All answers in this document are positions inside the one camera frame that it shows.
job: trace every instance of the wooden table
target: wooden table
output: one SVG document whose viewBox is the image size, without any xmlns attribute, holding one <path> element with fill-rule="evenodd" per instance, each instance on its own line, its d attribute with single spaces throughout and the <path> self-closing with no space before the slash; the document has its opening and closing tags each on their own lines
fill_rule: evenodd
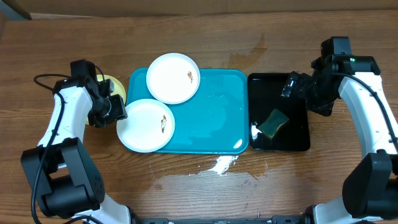
<svg viewBox="0 0 398 224">
<path fill-rule="evenodd" d="M 35 85 L 41 73 L 70 74 L 85 58 L 128 87 L 130 74 L 167 52 L 201 68 L 312 73 L 310 61 L 333 35 L 351 38 L 353 53 L 372 55 L 398 117 L 398 11 L 303 12 L 195 17 L 136 17 L 6 22 L 0 42 L 0 220 L 32 223 L 31 189 L 20 163 L 50 120 L 52 94 Z M 55 79 L 44 80 L 53 84 Z M 307 152 L 246 152 L 222 174 L 225 156 L 138 154 L 124 148 L 116 125 L 86 127 L 84 144 L 106 192 L 140 217 L 246 218 L 298 214 L 341 194 L 361 160 L 351 116 L 341 100 L 333 115 L 308 113 Z M 43 222 L 47 220 L 39 212 Z"/>
</svg>

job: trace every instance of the wooden surface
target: wooden surface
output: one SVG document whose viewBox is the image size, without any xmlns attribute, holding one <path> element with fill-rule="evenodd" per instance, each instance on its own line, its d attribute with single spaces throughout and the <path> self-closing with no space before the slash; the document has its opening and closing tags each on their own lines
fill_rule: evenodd
<svg viewBox="0 0 398 224">
<path fill-rule="evenodd" d="M 31 13 L 75 16 L 167 16 L 252 12 L 398 9 L 395 0 L 4 0 Z"/>
<path fill-rule="evenodd" d="M 69 63 L 85 58 L 127 89 L 135 69 L 167 52 L 187 54 L 201 68 L 237 68 L 246 75 L 311 73 L 310 61 L 320 56 L 320 43 L 333 35 L 350 36 L 354 54 L 375 57 L 397 117 L 398 11 L 7 21 L 0 43 L 0 222 L 32 222 L 31 189 L 20 156 L 36 146 L 53 110 L 52 94 L 33 83 L 35 75 L 69 75 Z M 358 137 L 341 100 L 332 116 L 308 113 L 308 119 L 309 151 L 248 148 L 221 174 L 214 170 L 225 156 L 130 152 L 120 143 L 116 124 L 87 127 L 84 144 L 107 193 L 140 217 L 298 214 L 339 196 L 343 181 L 361 160 Z"/>
</svg>

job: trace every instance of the teal tray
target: teal tray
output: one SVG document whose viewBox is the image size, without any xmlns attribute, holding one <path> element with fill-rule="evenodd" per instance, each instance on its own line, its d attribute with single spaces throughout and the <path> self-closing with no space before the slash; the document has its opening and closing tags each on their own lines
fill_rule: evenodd
<svg viewBox="0 0 398 224">
<path fill-rule="evenodd" d="M 148 68 L 130 77 L 127 104 L 154 99 L 146 85 Z M 249 144 L 248 84 L 239 70 L 200 69 L 200 86 L 188 101 L 167 105 L 175 118 L 173 137 L 156 152 L 239 154 Z"/>
</svg>

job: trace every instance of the green sponge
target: green sponge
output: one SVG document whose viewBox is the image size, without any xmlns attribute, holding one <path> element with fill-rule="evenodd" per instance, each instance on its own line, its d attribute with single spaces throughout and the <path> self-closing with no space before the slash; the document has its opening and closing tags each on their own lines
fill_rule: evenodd
<svg viewBox="0 0 398 224">
<path fill-rule="evenodd" d="M 272 139 L 278 132 L 279 128 L 282 127 L 288 120 L 289 118 L 280 112 L 280 110 L 274 109 L 267 120 L 259 126 L 259 130 L 269 139 Z"/>
</svg>

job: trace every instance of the black tray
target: black tray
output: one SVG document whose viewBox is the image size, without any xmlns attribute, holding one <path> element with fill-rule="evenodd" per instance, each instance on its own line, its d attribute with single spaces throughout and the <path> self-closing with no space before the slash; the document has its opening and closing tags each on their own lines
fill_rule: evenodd
<svg viewBox="0 0 398 224">
<path fill-rule="evenodd" d="M 249 139 L 255 150 L 306 151 L 310 148 L 305 101 L 294 96 L 282 96 L 288 73 L 252 73 L 248 77 L 249 92 Z M 274 109 L 289 118 L 269 139 L 258 127 Z"/>
</svg>

